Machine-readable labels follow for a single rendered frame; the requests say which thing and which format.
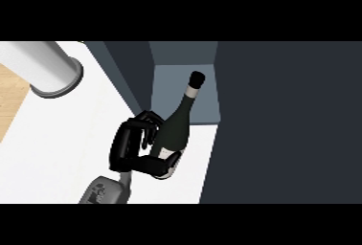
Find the grey open cabinet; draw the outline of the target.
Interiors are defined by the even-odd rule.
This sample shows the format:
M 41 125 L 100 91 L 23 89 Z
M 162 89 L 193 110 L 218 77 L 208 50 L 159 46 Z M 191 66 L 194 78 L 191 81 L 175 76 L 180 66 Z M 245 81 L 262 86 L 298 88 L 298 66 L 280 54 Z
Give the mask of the grey open cabinet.
M 214 41 L 88 41 L 85 47 L 132 113 L 150 110 L 168 118 L 197 71 L 205 81 L 194 91 L 188 122 L 219 122 Z

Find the dark grey cabinet door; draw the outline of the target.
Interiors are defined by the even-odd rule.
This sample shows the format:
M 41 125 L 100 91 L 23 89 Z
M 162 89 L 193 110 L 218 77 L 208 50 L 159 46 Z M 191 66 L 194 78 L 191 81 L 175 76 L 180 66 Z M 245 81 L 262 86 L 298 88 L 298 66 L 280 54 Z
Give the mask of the dark grey cabinet door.
M 222 42 L 205 203 L 362 203 L 362 42 Z

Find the dark green wine bottle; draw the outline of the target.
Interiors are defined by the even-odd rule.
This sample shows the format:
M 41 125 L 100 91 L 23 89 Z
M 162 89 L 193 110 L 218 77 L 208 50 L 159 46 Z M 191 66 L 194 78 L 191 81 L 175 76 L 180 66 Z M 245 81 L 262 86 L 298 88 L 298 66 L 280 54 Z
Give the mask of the dark green wine bottle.
M 193 71 L 188 76 L 188 83 L 178 108 L 159 127 L 148 155 L 162 160 L 165 160 L 177 151 L 184 151 L 188 136 L 190 107 L 203 81 L 205 75 L 200 72 Z

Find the white cylinder with grey rim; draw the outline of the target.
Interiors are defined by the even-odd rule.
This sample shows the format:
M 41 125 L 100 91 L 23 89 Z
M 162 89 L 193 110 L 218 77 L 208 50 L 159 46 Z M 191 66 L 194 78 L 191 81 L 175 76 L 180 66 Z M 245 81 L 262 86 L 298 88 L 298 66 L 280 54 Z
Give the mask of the white cylinder with grey rim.
M 45 99 L 66 95 L 82 79 L 82 65 L 54 41 L 0 41 L 0 63 Z

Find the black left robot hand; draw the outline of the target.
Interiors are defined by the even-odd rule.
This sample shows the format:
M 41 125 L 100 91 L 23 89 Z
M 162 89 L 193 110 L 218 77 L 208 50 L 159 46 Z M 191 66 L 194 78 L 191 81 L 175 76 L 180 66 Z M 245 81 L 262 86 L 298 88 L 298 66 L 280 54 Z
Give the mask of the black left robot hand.
M 135 170 L 148 174 L 156 179 L 171 176 L 181 153 L 174 151 L 162 159 L 159 156 L 138 155 L 140 149 L 154 146 L 163 120 L 151 112 L 144 110 L 134 118 L 129 118 L 117 127 L 109 153 L 109 169 L 117 173 Z

